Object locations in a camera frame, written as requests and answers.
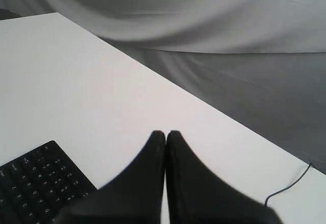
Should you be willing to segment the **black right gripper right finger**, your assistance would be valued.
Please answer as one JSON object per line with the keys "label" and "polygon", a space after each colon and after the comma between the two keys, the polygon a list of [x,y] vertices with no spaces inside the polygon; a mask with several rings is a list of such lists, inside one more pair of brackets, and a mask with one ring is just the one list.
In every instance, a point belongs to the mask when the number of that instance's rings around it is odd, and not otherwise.
{"label": "black right gripper right finger", "polygon": [[281,223],[277,213],[234,189],[192,151],[179,131],[166,144],[171,223]]}

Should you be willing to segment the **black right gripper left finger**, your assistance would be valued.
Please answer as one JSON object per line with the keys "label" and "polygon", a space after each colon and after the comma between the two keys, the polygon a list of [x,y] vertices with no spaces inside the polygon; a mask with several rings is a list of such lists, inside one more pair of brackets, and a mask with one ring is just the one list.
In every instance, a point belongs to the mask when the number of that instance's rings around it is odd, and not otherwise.
{"label": "black right gripper left finger", "polygon": [[113,180],[63,208],[56,223],[160,223],[166,138],[153,131],[135,159]]}

